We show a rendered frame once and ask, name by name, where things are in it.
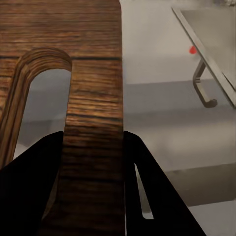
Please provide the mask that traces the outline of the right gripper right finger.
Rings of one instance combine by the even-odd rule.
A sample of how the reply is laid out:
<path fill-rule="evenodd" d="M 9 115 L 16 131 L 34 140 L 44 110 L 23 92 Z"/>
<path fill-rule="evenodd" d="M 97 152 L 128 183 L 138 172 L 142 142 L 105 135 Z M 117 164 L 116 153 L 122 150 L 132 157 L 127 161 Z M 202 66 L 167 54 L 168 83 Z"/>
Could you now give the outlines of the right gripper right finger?
<path fill-rule="evenodd" d="M 206 236 L 143 140 L 123 136 L 127 236 Z M 135 164 L 154 219 L 143 217 Z"/>

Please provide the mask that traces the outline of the cutting board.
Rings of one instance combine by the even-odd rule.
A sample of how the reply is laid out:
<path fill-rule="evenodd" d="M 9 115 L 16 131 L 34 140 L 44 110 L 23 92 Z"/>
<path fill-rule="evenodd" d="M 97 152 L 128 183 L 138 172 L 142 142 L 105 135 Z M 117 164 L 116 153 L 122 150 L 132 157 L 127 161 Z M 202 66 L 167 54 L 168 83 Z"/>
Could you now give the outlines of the cutting board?
<path fill-rule="evenodd" d="M 0 170 L 30 83 L 71 72 L 56 198 L 36 236 L 125 236 L 119 0 L 0 0 Z"/>

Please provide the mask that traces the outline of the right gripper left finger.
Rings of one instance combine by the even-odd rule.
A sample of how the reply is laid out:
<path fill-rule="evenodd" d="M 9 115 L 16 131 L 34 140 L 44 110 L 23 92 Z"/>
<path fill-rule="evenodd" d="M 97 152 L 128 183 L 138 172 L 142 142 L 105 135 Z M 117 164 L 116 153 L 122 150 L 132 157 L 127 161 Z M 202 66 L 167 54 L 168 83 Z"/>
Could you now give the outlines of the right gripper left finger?
<path fill-rule="evenodd" d="M 60 167 L 63 135 L 42 138 L 0 170 L 0 236 L 36 236 Z"/>

